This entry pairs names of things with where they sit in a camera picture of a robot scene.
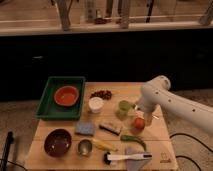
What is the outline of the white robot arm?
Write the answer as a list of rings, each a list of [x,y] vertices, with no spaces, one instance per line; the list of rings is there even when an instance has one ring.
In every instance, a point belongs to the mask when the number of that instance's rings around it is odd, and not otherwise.
[[[144,82],[137,107],[150,120],[156,106],[160,105],[213,135],[213,107],[175,95],[169,91],[170,88],[171,82],[164,75]]]

